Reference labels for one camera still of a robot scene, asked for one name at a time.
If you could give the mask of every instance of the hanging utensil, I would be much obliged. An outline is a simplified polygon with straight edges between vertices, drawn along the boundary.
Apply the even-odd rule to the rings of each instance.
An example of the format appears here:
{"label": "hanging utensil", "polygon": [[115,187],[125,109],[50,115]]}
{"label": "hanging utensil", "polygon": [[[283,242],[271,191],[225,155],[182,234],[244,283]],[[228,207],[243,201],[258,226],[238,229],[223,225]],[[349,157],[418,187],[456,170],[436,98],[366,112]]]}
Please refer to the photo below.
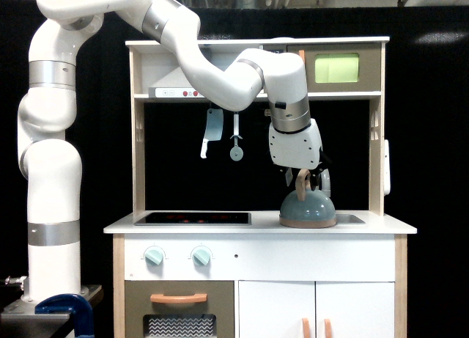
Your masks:
{"label": "hanging utensil", "polygon": [[202,140],[202,149],[200,157],[207,158],[208,142],[215,142],[221,139],[223,133],[223,110],[208,109],[207,126],[205,127],[205,135]]}
{"label": "hanging utensil", "polygon": [[234,147],[229,152],[230,157],[233,161],[239,161],[244,156],[243,149],[237,145],[237,140],[242,139],[240,135],[240,114],[235,112],[233,115],[233,136],[234,138]]}

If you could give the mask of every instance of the white cabinet door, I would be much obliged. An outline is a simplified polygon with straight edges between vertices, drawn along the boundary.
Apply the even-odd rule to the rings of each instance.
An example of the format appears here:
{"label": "white cabinet door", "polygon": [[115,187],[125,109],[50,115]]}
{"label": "white cabinet door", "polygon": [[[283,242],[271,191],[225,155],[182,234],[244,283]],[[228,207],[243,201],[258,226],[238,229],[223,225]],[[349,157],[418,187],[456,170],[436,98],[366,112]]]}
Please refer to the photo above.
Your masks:
{"label": "white cabinet door", "polygon": [[239,281],[240,338],[314,337],[314,282]]}
{"label": "white cabinet door", "polygon": [[394,283],[316,283],[317,338],[394,338]]}

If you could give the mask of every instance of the stove knob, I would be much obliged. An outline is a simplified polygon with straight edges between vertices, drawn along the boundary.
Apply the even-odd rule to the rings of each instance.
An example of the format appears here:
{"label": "stove knob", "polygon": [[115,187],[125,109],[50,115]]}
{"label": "stove knob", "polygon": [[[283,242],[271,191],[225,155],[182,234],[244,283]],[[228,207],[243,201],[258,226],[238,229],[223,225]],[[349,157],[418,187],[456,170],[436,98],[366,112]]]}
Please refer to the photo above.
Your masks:
{"label": "stove knob", "polygon": [[192,260],[198,266],[206,266],[210,262],[211,253],[206,246],[198,246],[192,251]]}
{"label": "stove knob", "polygon": [[150,246],[145,251],[144,256],[148,265],[158,266],[163,262],[164,253],[161,248],[158,248],[157,246]]}

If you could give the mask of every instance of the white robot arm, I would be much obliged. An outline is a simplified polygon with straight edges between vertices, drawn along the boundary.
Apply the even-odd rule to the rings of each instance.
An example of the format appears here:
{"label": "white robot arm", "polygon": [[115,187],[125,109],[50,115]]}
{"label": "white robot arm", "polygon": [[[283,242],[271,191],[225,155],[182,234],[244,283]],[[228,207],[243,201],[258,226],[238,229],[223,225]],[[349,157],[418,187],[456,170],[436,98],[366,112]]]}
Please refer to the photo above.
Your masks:
{"label": "white robot arm", "polygon": [[18,109],[18,162],[29,180],[29,293],[41,301],[80,292],[81,159],[65,129],[76,116],[75,58],[115,11],[168,48],[191,85],[224,109],[242,111],[264,88],[275,164],[315,169],[321,138],[310,118],[303,61],[248,49],[225,71],[199,50],[199,17],[175,0],[37,0],[48,20],[29,51],[30,89]]}

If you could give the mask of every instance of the kettle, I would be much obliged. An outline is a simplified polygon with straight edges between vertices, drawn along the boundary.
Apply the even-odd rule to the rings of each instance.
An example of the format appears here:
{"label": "kettle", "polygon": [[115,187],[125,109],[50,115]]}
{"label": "kettle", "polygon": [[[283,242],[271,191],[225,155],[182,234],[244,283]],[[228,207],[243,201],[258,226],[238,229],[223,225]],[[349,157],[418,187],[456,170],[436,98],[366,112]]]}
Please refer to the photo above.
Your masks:
{"label": "kettle", "polygon": [[336,209],[330,198],[318,188],[311,189],[311,173],[301,169],[295,190],[280,207],[280,224],[294,228],[326,228],[336,225]]}

